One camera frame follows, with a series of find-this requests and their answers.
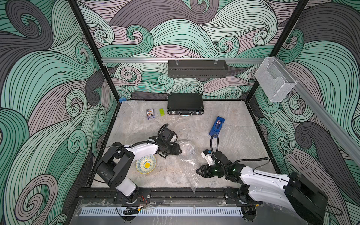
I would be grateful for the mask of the clear bubble wrap sheet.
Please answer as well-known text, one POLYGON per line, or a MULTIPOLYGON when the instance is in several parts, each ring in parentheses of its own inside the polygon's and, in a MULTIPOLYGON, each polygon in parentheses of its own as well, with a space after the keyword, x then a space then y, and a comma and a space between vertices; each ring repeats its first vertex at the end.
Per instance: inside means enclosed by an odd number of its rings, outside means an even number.
POLYGON ((196 173, 196 170, 203 165, 208 165, 206 160, 202 158, 201 153, 210 148, 216 148, 217 140, 219 140, 218 150, 222 152, 232 163, 242 159, 242 162, 251 168, 261 166, 266 172, 274 172, 273 167, 268 163, 268 153, 261 142, 257 129, 250 126, 235 126, 225 124, 220 131, 219 139, 211 140, 210 136, 191 136, 190 140, 194 144, 195 155, 190 160, 183 160, 179 156, 179 166, 186 179, 185 184, 193 191, 197 188, 225 188, 240 187, 239 183, 226 180, 224 177, 203 178, 196 173))

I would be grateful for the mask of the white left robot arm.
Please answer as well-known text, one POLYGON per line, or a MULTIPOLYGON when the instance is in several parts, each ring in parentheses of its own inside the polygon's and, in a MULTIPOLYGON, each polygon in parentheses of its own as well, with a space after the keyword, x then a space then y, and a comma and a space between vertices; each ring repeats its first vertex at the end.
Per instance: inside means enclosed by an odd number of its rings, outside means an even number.
POLYGON ((133 163, 142 157, 160 154, 162 157, 178 156, 180 145, 172 142, 148 139, 132 145, 115 142, 96 164, 97 175, 110 187, 121 192, 133 202, 138 196, 138 186, 127 177, 133 163))

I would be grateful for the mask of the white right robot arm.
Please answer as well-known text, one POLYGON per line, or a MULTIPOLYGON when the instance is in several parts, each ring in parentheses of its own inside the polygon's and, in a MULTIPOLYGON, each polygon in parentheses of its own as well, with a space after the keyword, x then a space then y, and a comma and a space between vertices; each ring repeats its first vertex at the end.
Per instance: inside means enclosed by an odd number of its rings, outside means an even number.
POLYGON ((322 225, 325 221, 328 197, 300 173, 256 172, 244 164, 233 167, 203 165, 196 173, 203 178, 224 177, 244 185, 245 190, 240 193, 243 198, 287 208, 312 225, 322 225))

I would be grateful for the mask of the yellow centre patterned bowl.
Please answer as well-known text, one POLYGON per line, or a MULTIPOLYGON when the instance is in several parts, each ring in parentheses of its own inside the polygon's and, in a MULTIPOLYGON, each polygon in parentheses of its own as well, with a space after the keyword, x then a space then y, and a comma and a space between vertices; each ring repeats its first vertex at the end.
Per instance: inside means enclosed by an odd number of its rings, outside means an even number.
POLYGON ((157 160, 154 155, 144 156, 136 161, 136 169, 141 174, 148 174, 152 172, 157 165, 157 160))

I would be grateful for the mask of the green toy brick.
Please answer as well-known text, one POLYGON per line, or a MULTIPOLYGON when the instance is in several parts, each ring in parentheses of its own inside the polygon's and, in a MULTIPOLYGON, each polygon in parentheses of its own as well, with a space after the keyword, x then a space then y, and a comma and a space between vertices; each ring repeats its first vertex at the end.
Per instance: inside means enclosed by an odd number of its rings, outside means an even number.
POLYGON ((161 108, 161 109, 159 110, 159 113, 160 113, 160 116, 164 116, 164 115, 165 115, 164 109, 161 108))

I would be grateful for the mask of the blue playing cards box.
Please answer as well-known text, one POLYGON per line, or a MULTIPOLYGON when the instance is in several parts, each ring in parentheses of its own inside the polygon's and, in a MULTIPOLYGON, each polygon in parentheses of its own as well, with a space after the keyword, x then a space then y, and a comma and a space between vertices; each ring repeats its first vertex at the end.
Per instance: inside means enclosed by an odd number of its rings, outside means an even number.
POLYGON ((146 110, 146 118, 147 120, 151 120, 155 118, 155 113, 154 113, 154 109, 147 109, 146 110))

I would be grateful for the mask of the black hard case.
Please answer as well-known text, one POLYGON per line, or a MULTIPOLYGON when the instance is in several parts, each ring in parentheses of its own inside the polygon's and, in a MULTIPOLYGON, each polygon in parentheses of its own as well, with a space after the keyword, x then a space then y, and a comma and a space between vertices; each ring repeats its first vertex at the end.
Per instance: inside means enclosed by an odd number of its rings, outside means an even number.
POLYGON ((202 94, 170 93, 167 97, 167 113, 179 116, 204 114, 202 94))

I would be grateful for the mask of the blue tape dispenser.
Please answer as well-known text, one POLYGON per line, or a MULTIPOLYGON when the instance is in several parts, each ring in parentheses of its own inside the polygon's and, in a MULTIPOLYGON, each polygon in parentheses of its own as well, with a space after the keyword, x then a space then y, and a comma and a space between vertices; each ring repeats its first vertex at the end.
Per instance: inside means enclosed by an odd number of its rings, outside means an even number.
POLYGON ((218 116, 212 126, 212 129, 209 132, 209 135, 210 136, 219 135, 224 122, 225 122, 225 119, 218 116))

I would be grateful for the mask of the blue toy brick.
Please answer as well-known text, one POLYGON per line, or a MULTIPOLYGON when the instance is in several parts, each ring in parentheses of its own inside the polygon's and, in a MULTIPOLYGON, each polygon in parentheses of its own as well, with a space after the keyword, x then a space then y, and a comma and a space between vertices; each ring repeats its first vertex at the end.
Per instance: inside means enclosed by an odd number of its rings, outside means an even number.
POLYGON ((127 99, 126 99, 125 97, 123 97, 123 98, 119 98, 118 101, 119 101, 120 103, 122 103, 122 102, 124 102, 124 101, 127 101, 127 99))

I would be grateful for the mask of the black wall shelf tray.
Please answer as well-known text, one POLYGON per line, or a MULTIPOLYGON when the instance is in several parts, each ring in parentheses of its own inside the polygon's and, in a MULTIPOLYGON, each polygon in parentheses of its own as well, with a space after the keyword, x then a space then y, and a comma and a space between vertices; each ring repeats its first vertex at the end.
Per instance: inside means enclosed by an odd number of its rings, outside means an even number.
POLYGON ((171 78, 224 78, 229 71, 221 60, 169 60, 167 65, 171 78))

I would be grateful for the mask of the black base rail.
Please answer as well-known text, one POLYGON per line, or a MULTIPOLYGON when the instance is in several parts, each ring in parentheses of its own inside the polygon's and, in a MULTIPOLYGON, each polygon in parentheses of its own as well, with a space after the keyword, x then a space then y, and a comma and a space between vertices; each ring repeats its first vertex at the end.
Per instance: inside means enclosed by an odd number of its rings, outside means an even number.
POLYGON ((242 186, 234 187, 201 187, 193 191, 186 187, 141 187, 137 191, 136 198, 124 196, 121 192, 105 187, 81 188, 76 200, 109 200, 116 204, 156 204, 165 200, 220 200, 226 204, 252 205, 254 203, 275 204, 274 200, 250 199, 250 189, 242 186))

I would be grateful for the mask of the clear acrylic wall holder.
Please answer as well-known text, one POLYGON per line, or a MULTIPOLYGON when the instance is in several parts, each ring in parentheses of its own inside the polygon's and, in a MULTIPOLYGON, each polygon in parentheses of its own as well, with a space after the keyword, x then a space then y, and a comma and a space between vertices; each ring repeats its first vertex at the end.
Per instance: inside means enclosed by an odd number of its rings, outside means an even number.
POLYGON ((279 103, 296 86, 297 82, 285 63, 277 57, 263 60, 255 78, 272 103, 279 103))

